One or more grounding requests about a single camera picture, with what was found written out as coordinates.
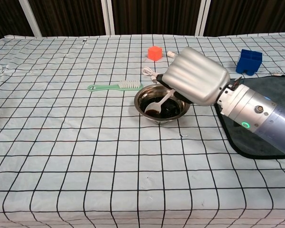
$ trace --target blue box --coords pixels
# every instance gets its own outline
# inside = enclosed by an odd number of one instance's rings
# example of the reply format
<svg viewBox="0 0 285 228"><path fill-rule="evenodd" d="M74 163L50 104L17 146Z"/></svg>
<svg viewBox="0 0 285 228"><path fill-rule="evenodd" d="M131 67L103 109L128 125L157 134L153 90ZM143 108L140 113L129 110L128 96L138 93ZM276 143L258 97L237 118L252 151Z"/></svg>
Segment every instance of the blue box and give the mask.
<svg viewBox="0 0 285 228"><path fill-rule="evenodd" d="M242 49L237 61L236 72L239 74L246 73L252 76L258 71L262 64L262 53L257 51L249 51Z"/></svg>

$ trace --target silver robotic hand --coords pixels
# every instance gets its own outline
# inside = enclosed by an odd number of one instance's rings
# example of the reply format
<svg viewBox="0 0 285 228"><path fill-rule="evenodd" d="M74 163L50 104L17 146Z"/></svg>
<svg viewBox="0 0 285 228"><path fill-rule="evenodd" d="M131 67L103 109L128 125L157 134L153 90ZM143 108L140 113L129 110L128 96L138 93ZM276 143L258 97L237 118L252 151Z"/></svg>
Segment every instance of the silver robotic hand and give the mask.
<svg viewBox="0 0 285 228"><path fill-rule="evenodd" d="M228 71L186 47L158 81L186 102L221 106L221 113L285 153L285 108L245 85L231 84Z"/></svg>

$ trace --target green brush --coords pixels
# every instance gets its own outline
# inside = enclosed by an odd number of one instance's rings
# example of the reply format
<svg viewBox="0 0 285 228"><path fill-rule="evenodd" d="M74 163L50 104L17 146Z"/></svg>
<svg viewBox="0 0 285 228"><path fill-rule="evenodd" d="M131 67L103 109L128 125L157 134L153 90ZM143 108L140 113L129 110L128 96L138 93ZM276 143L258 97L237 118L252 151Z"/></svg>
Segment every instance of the green brush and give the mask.
<svg viewBox="0 0 285 228"><path fill-rule="evenodd" d="M121 81L116 85L89 85L87 87L88 91L100 91L100 90L120 90L120 91L134 91L141 90L143 85L140 81Z"/></svg>

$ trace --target white spoon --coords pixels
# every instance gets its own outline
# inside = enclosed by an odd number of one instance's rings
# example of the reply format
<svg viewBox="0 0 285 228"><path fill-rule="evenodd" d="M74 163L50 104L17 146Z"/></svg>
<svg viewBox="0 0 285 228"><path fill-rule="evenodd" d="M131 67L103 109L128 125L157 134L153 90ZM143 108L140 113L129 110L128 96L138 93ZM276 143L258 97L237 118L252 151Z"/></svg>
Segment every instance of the white spoon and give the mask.
<svg viewBox="0 0 285 228"><path fill-rule="evenodd" d="M170 90L170 91L166 94L166 96L163 97L163 99L162 99L160 102L158 102L158 103L157 103L157 102L152 102L152 103L150 103L150 104L146 107L146 109L144 110L144 112L146 113L146 112L149 111L149 110L155 110L155 111L157 111L158 113L161 113L161 111L162 111L162 106L161 106L161 105L162 105L166 100L168 100L168 98L171 97L174 92L175 92L175 90L172 89L172 90Z"/></svg>

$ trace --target dark curtain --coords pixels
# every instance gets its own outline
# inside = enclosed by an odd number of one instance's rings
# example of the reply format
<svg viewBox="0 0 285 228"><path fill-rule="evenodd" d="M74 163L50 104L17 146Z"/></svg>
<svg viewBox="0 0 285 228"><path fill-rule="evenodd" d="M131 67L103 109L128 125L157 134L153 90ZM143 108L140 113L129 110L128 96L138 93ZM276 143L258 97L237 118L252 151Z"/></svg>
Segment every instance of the dark curtain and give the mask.
<svg viewBox="0 0 285 228"><path fill-rule="evenodd" d="M200 0L112 0L116 34L194 35Z"/></svg>
<svg viewBox="0 0 285 228"><path fill-rule="evenodd" d="M29 0L42 36L105 35L101 0Z"/></svg>
<svg viewBox="0 0 285 228"><path fill-rule="evenodd" d="M285 0L212 0L204 36L285 32Z"/></svg>
<svg viewBox="0 0 285 228"><path fill-rule="evenodd" d="M19 0L0 0L0 38L5 35L33 36Z"/></svg>

